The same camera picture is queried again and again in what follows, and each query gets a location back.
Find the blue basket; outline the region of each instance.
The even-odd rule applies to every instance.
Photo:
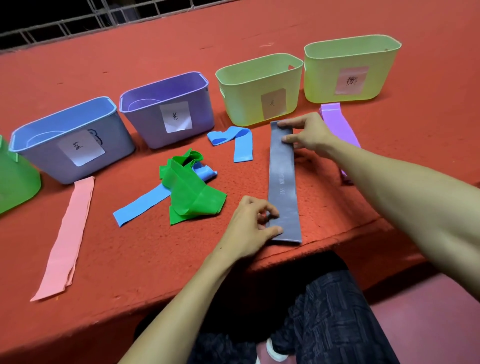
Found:
[[[69,184],[129,155],[135,145],[117,106],[103,96],[18,128],[9,150]]]
[[[119,109],[152,149],[214,126],[208,81],[200,72],[179,74],[129,90],[120,96]]]

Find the purple basket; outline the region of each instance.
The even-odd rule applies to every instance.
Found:
[[[208,81],[200,72],[179,74],[127,91],[120,96],[120,112],[152,149],[214,126]]]

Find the hand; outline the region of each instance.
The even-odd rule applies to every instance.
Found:
[[[226,256],[233,264],[241,258],[254,255],[267,240],[283,233],[279,226],[266,228],[263,225],[267,220],[267,211],[273,217],[278,217],[277,208],[268,201],[244,196],[214,253]]]
[[[282,138],[285,143],[293,143],[295,149],[307,148],[321,157],[328,158],[324,149],[336,139],[318,112],[311,112],[293,119],[278,122],[279,128],[291,127],[303,129],[298,134],[286,135]]]

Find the red table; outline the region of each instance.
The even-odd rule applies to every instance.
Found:
[[[477,183],[479,6],[474,0],[241,0],[16,51],[0,57],[0,134],[9,136],[22,124],[93,97],[117,102],[128,89],[187,71],[200,71],[211,82],[216,129],[225,130],[230,121],[217,69],[277,52],[303,58],[303,47],[318,40],[388,34],[403,47],[381,94],[342,106],[361,145]],[[318,107],[301,91],[293,115]],[[43,175],[38,196],[0,217],[0,362],[36,355],[36,362],[61,363],[77,353],[76,363],[92,363],[86,358],[98,359],[97,349],[118,359],[128,345],[123,333],[138,322],[139,310],[182,288],[213,249],[241,196],[267,197],[268,125],[252,130],[253,162],[234,164],[234,143],[213,147],[202,135],[152,151],[124,121],[137,150],[96,173],[73,285],[64,294],[29,302],[72,186]],[[222,213],[170,227],[164,201],[119,228],[113,211],[155,187],[158,166],[188,147],[218,170],[209,184],[228,194]],[[251,269],[334,248],[366,288],[423,260],[355,187],[340,185],[332,162],[299,156],[296,178],[304,244],[268,247]],[[113,354],[105,353],[109,343],[116,345]]]

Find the crumpled green band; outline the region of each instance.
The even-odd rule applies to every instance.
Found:
[[[227,194],[207,186],[192,170],[202,154],[191,148],[183,156],[175,156],[160,166],[162,184],[171,191],[170,225],[200,215],[218,214]]]

